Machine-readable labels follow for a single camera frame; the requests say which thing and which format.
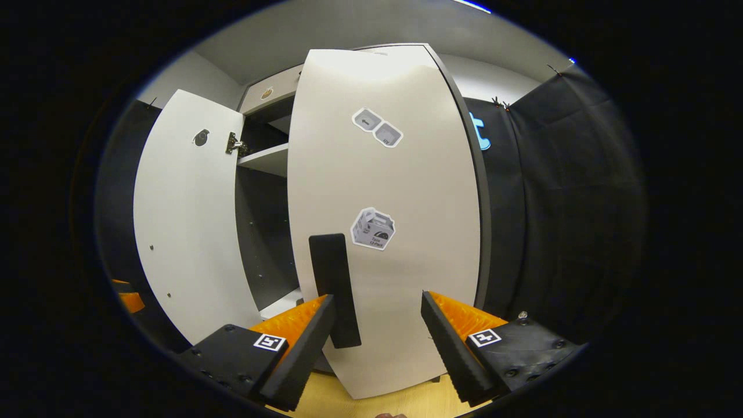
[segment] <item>orange object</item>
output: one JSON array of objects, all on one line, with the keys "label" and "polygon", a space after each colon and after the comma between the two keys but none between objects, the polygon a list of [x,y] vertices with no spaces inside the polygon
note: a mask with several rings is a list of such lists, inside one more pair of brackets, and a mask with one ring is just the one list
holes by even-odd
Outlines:
[{"label": "orange object", "polygon": [[286,353],[284,353],[277,364],[281,364],[292,347],[294,347],[296,340],[305,331],[307,324],[310,323],[312,317],[315,316],[315,312],[320,308],[322,301],[325,300],[325,296],[327,295],[320,296],[309,302],[304,302],[296,308],[289,309],[282,314],[249,328],[251,331],[286,338],[286,342],[289,343],[289,349],[286,350]]},{"label": "orange object", "polygon": [[475,332],[485,331],[486,329],[500,327],[508,324],[508,321],[502,320],[495,315],[482,312],[480,309],[459,302],[452,298],[447,298],[438,293],[429,292],[439,309],[447,317],[447,320],[461,338],[462,342],[467,340],[467,336]]},{"label": "orange object", "polygon": [[130,313],[139,312],[144,308],[144,302],[139,297],[139,293],[120,293],[119,298]]}]

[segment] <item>door hinge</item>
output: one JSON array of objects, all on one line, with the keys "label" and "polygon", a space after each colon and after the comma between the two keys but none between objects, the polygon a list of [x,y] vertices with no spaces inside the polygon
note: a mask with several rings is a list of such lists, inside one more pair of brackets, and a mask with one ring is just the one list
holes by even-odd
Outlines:
[{"label": "door hinge", "polygon": [[227,149],[225,152],[232,155],[232,151],[237,149],[237,158],[247,157],[247,145],[244,142],[238,141],[235,137],[234,132],[230,132],[230,137],[227,139]]}]

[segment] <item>open cabinet door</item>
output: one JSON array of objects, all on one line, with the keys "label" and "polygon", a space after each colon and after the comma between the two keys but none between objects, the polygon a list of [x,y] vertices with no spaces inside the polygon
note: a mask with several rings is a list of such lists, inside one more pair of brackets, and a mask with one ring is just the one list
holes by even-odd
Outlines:
[{"label": "open cabinet door", "polygon": [[[289,132],[289,221],[306,300],[322,279],[310,237],[345,234],[361,345],[328,341],[323,352],[355,399],[446,372],[421,318],[421,292],[473,304],[480,266],[478,188],[460,109],[424,46],[390,48],[420,48],[421,62],[311,50]],[[394,225],[371,231],[388,238],[382,251],[351,237],[366,208]]]},{"label": "open cabinet door", "polygon": [[155,121],[134,183],[134,234],[155,297],[191,344],[225,324],[261,321],[242,265],[235,214],[244,117],[178,90]]}]

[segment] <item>wooden floor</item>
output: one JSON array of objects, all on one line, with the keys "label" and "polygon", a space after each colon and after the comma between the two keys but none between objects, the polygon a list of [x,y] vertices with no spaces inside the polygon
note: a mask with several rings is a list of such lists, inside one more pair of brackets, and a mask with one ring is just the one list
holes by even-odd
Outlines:
[{"label": "wooden floor", "polygon": [[470,408],[467,403],[459,402],[448,374],[438,383],[424,382],[386,395],[354,400],[337,377],[313,372],[296,411],[279,412],[296,418],[374,418],[386,412],[393,416],[405,414],[408,418],[451,418],[487,403]]}]

